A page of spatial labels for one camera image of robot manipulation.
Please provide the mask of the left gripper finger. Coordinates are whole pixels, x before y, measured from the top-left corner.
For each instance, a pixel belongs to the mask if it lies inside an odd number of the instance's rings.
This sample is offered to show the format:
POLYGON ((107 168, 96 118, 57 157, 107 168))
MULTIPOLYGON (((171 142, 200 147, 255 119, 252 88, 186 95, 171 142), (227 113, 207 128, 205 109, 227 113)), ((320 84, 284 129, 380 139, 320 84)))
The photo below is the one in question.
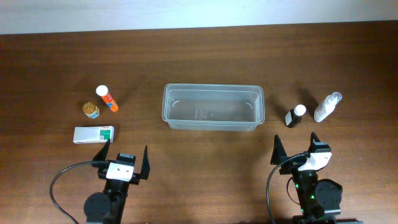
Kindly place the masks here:
POLYGON ((147 180, 150 173, 150 164, 148 158, 148 147, 145 146, 144 155, 142 158, 142 165, 141 165, 141 173, 139 174, 139 178, 143 180, 147 180))
POLYGON ((106 141, 102 149, 95 155, 95 157, 93 158, 93 162, 102 162, 106 160, 109 145, 110 145, 110 139, 106 141))

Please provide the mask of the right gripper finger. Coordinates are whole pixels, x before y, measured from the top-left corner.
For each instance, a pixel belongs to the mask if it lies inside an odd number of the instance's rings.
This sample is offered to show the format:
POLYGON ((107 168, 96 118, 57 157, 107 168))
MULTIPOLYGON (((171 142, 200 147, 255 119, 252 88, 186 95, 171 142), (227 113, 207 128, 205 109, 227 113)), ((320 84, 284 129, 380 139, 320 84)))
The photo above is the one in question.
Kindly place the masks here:
POLYGON ((279 165, 286 161, 288 156, 278 134, 274 136, 274 149, 271 156, 271 165, 279 165))
POLYGON ((320 140, 318 139, 315 132, 311 133, 310 136, 310 152, 315 152, 319 148, 320 140))

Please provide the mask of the white spray bottle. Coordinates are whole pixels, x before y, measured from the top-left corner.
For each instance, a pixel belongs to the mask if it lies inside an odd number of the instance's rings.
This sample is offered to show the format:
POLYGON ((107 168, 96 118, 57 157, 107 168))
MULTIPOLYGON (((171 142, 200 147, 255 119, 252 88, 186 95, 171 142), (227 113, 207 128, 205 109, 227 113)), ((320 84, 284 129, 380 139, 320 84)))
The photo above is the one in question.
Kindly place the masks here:
POLYGON ((315 109, 314 120, 318 123, 323 121, 335 109, 336 105, 342 100, 342 95, 339 92, 334 92, 328 95, 315 109))

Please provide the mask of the dark bottle white cap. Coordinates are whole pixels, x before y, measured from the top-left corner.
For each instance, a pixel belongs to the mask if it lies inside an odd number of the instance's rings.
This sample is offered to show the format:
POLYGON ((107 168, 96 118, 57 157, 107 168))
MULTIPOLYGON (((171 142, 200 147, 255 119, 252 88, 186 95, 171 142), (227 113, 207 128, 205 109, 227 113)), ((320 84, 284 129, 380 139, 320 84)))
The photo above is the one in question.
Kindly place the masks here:
POLYGON ((297 105, 291 109, 285 116, 285 124, 288 128, 294 128, 301 122, 302 116, 306 113, 304 105, 297 105))

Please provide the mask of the white green medicine box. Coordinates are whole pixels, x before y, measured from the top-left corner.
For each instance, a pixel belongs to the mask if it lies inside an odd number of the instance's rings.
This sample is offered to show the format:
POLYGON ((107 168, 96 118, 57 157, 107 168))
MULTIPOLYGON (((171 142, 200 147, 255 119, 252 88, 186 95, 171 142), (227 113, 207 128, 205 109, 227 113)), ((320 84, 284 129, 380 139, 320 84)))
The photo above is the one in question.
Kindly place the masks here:
POLYGON ((103 143, 114 141, 113 126, 76 127, 73 142, 75 144, 103 143))

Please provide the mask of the orange tube white cap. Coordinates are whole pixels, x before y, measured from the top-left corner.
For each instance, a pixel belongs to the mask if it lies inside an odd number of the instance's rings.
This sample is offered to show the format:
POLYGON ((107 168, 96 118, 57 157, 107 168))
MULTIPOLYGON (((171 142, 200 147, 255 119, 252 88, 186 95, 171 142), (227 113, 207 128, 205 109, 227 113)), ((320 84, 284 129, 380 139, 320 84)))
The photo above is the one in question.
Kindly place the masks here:
POLYGON ((96 88, 96 94, 102 98, 102 100, 106 103, 107 107, 112 112, 116 112, 119 109, 119 106, 117 105, 114 98, 110 94, 108 87, 106 85, 99 85, 96 88))

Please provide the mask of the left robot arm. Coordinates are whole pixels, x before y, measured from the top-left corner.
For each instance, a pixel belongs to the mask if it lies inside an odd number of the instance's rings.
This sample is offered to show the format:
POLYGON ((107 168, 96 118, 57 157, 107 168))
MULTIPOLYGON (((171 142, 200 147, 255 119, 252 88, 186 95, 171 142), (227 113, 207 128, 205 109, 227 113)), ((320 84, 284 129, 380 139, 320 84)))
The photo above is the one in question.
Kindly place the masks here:
POLYGON ((144 150, 140 173, 134 172, 136 157, 119 153, 115 160, 107 160, 109 145, 106 141, 103 148, 95 155, 92 166, 98 169, 98 177, 105 180, 104 190, 90 195, 84 204, 86 222, 121 223, 123 210, 130 185, 139 185, 150 173, 147 149, 144 150))

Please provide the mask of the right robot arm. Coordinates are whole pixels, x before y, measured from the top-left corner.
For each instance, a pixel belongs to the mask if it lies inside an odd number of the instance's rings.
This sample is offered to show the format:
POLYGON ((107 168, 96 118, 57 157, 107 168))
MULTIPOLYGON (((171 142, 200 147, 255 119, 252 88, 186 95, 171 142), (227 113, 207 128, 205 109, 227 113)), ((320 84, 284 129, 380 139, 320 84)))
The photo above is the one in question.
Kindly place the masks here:
POLYGON ((292 218, 293 223, 361 223, 360 220, 339 220, 341 214, 343 187, 331 179, 319 179, 317 172, 325 168, 332 157, 331 147, 311 133, 307 151, 288 156, 280 137, 274 136, 274 149, 271 164, 275 167, 267 178, 266 204, 272 223, 276 220, 270 204, 270 184, 276 171, 281 175, 291 175, 298 196, 301 215, 292 218))

